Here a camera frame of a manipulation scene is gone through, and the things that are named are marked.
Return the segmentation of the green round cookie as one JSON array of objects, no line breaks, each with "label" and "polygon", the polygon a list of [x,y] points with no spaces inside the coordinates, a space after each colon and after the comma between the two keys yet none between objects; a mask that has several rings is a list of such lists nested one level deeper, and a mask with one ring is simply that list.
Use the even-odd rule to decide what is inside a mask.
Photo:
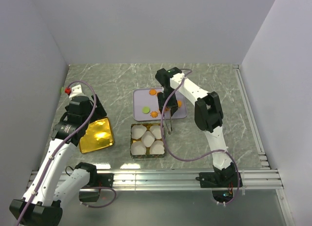
[{"label": "green round cookie", "polygon": [[144,107],[142,108],[142,113],[148,114],[149,112],[150,112],[150,108],[149,108],[148,106],[144,106]]}]

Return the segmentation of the gold tin lid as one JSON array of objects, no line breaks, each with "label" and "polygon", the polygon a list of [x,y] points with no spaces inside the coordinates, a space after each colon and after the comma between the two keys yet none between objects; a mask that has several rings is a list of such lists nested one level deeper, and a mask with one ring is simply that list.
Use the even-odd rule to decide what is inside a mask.
[{"label": "gold tin lid", "polygon": [[82,154],[108,148],[114,144],[114,135],[109,118],[105,117],[88,125],[79,141]]}]

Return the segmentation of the metal tongs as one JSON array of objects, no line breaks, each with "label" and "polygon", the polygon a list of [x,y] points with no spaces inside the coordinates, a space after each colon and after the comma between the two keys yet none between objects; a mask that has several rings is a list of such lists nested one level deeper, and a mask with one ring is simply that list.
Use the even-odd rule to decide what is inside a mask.
[{"label": "metal tongs", "polygon": [[166,127],[167,134],[171,135],[173,132],[173,125],[172,125],[172,115],[171,115],[170,110],[168,111],[168,113],[163,114],[162,121]]}]

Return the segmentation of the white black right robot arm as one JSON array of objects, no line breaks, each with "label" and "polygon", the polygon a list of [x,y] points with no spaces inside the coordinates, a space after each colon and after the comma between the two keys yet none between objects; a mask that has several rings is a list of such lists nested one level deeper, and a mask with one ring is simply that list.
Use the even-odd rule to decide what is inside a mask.
[{"label": "white black right robot arm", "polygon": [[[226,186],[232,177],[239,179],[239,172],[234,158],[229,154],[223,135],[223,110],[219,95],[213,91],[208,92],[192,82],[187,76],[192,73],[190,69],[179,69],[177,67],[166,70],[158,70],[155,79],[160,83],[163,91],[157,96],[158,107],[161,112],[160,131],[161,138],[166,151],[175,159],[182,162],[193,162],[208,155],[213,156],[213,168],[215,182],[219,186]],[[173,116],[178,109],[176,92],[181,93],[194,106],[195,124],[203,131],[208,141],[210,152],[197,158],[179,158],[169,149],[164,138],[163,124],[165,123],[165,112],[169,110],[169,116]]]}]

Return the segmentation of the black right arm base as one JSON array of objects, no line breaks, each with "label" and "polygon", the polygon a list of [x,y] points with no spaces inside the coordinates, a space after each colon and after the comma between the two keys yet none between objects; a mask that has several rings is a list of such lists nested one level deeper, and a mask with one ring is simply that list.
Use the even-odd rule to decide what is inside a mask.
[{"label": "black right arm base", "polygon": [[199,181],[201,188],[211,188],[213,199],[223,205],[229,204],[234,199],[234,188],[243,186],[240,174],[237,178],[236,173],[225,177],[216,172],[200,172],[195,179]]}]

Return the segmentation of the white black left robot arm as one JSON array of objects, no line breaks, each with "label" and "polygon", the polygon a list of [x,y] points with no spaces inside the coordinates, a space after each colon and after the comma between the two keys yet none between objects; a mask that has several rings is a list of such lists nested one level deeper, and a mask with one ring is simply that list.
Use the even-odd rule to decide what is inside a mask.
[{"label": "white black left robot arm", "polygon": [[54,126],[49,149],[31,186],[21,199],[13,199],[9,210],[17,225],[56,226],[59,224],[65,201],[83,187],[98,187],[97,168],[79,163],[62,186],[58,181],[68,159],[85,135],[89,123],[104,118],[107,113],[96,94],[74,96],[66,111]]}]

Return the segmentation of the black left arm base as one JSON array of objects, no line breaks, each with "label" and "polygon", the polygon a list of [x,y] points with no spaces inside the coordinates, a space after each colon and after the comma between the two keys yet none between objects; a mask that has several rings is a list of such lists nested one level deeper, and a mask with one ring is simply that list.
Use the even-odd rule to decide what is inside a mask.
[{"label": "black left arm base", "polygon": [[[113,189],[113,173],[97,174],[79,191],[79,201],[82,205],[89,208],[103,208],[112,204],[117,198],[117,192]],[[112,199],[104,205],[90,205],[96,203],[103,191],[111,191]]]}]

